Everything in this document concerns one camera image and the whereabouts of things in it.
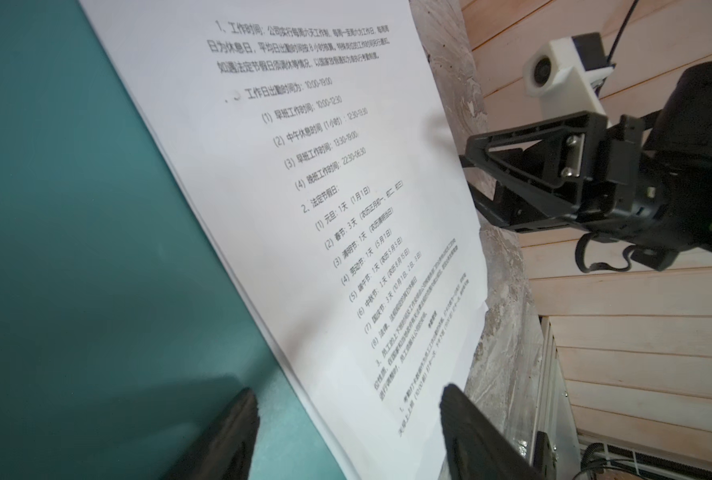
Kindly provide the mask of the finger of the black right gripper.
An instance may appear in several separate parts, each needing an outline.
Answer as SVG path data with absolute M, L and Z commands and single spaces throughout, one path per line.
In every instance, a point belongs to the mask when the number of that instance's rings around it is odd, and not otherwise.
M 495 182 L 494 196 L 489 198 L 479 187 L 468 183 L 474 206 L 491 225 L 516 233 L 539 233 L 570 228 L 582 233 L 582 225 L 558 217 L 549 217 L 526 200 Z
M 555 190 L 593 177 L 595 155 L 605 139 L 608 118 L 582 111 L 516 128 L 469 137 L 460 156 L 499 182 Z

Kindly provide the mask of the green file folder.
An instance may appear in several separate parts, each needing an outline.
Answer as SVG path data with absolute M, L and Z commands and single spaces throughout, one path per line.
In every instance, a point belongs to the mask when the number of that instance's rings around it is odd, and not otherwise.
M 75 1 L 0 1 L 0 479 L 159 479 L 244 388 L 339 479 Z

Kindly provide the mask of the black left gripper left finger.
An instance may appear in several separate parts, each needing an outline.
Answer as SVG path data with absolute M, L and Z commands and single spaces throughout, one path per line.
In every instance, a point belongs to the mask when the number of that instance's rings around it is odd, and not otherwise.
M 245 388 L 162 479 L 248 479 L 260 424 L 257 397 Z

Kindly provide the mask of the printed paper sheet with title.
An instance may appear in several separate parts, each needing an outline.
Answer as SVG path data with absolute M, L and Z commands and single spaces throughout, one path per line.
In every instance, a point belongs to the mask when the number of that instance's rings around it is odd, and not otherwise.
M 409 3 L 82 7 L 346 476 L 437 478 L 487 268 Z

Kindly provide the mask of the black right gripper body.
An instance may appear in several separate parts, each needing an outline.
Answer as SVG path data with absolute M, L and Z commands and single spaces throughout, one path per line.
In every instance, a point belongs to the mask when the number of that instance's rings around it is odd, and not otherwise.
M 627 269 L 712 253 L 712 62 L 685 70 L 660 111 L 596 114 L 595 239 L 626 243 Z

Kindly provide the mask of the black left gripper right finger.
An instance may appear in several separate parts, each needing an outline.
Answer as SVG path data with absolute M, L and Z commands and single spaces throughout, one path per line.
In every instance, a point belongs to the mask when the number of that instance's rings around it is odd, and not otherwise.
M 452 479 L 541 479 L 455 384 L 440 402 L 441 425 Z

